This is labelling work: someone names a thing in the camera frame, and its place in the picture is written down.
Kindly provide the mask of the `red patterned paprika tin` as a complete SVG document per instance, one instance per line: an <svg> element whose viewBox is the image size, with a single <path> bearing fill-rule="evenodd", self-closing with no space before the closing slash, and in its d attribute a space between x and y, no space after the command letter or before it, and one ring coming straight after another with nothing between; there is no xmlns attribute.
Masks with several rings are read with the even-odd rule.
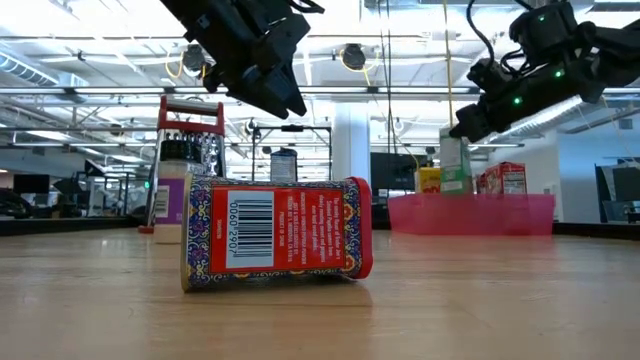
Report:
<svg viewBox="0 0 640 360"><path fill-rule="evenodd" d="M186 181L180 264L186 292L252 279L364 279L373 263L372 193L363 178Z"/></svg>

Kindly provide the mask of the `small red cereal box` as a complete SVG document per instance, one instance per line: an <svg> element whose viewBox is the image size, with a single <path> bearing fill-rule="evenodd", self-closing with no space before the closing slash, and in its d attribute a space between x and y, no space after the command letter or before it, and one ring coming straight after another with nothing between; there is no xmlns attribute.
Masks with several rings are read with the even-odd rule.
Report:
<svg viewBox="0 0 640 360"><path fill-rule="evenodd" d="M498 163L480 174L476 185L480 194L526 194L526 167L523 163Z"/></svg>

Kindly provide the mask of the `small blue cereal box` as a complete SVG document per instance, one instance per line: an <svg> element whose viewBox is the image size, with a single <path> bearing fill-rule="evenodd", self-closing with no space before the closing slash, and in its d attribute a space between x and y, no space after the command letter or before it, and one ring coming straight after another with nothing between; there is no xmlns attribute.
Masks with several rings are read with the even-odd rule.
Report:
<svg viewBox="0 0 640 360"><path fill-rule="evenodd" d="M281 147L270 155L270 181L291 182L298 181L297 157L295 150Z"/></svg>

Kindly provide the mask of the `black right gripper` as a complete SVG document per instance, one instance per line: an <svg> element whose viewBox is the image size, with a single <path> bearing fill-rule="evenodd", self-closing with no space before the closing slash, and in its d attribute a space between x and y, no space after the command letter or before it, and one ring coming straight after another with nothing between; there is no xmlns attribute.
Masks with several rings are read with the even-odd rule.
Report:
<svg viewBox="0 0 640 360"><path fill-rule="evenodd" d="M570 98L570 78L564 65L542 67L527 77L494 85L478 104L459 109L452 138L477 142L492 132L503 133L523 118Z"/></svg>

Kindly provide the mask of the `dark partition panel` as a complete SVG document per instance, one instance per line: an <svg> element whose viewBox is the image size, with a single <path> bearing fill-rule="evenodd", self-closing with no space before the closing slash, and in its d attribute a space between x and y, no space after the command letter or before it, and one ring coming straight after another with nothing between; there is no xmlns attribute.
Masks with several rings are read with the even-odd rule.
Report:
<svg viewBox="0 0 640 360"><path fill-rule="evenodd" d="M595 175L600 221L640 224L640 164L596 166Z"/></svg>

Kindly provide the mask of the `black screen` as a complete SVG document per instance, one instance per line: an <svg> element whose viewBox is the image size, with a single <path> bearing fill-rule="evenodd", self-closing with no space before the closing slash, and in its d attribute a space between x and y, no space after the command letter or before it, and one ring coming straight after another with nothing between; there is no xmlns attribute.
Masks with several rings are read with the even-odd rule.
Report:
<svg viewBox="0 0 640 360"><path fill-rule="evenodd" d="M370 155L370 184L374 190L413 190L415 159L411 155L373 152Z"/></svg>
<svg viewBox="0 0 640 360"><path fill-rule="evenodd" d="M18 194L45 194L50 189L50 176L46 174L15 174L13 191Z"/></svg>

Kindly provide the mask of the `pink plastic bin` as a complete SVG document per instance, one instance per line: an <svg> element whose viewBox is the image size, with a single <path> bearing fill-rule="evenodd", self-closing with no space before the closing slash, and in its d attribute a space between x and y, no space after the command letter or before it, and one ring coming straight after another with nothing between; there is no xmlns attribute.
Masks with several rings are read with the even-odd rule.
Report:
<svg viewBox="0 0 640 360"><path fill-rule="evenodd" d="M554 208L544 194L420 193L388 204L392 230L436 236L549 236Z"/></svg>

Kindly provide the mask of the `yellow Pops cereal box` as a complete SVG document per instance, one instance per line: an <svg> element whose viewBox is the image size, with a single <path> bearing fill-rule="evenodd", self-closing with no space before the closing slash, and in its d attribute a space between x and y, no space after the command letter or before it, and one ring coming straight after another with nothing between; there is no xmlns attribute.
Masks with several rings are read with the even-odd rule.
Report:
<svg viewBox="0 0 640 360"><path fill-rule="evenodd" d="M421 167L415 172L416 193L439 193L441 170L433 167Z"/></svg>

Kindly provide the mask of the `black aluminium table frame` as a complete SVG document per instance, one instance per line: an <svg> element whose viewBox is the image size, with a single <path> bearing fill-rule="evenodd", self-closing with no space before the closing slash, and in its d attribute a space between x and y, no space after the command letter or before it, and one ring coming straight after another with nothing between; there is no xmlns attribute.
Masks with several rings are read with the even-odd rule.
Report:
<svg viewBox="0 0 640 360"><path fill-rule="evenodd" d="M18 220L0 219L0 237L137 227L138 221L133 217ZM631 240L640 242L640 224L629 225L555 222L553 224L552 233L554 235Z"/></svg>

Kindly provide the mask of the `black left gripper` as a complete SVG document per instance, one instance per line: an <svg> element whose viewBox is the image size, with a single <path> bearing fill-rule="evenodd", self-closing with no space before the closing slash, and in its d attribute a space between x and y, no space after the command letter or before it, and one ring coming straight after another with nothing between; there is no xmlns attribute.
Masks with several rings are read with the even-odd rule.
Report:
<svg viewBox="0 0 640 360"><path fill-rule="evenodd" d="M292 68L298 42L309 32L313 0L202 0L202 47L214 64L204 86L280 119L307 112Z"/></svg>

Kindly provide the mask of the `spice jar black lid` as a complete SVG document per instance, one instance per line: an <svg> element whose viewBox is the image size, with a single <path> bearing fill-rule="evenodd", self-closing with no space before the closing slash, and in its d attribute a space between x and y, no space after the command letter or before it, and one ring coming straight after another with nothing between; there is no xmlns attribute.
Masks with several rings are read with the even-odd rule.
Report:
<svg viewBox="0 0 640 360"><path fill-rule="evenodd" d="M179 244L182 236L186 181L203 174L202 145L194 140L164 140L160 146L154 198L157 244Z"/></svg>

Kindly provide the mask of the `small green cereal box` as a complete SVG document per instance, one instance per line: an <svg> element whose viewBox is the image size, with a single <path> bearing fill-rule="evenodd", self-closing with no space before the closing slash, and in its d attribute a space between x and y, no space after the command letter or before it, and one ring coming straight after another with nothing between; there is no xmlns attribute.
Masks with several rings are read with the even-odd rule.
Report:
<svg viewBox="0 0 640 360"><path fill-rule="evenodd" d="M470 195L473 177L467 144L449 132L450 128L443 128L439 133L440 192Z"/></svg>

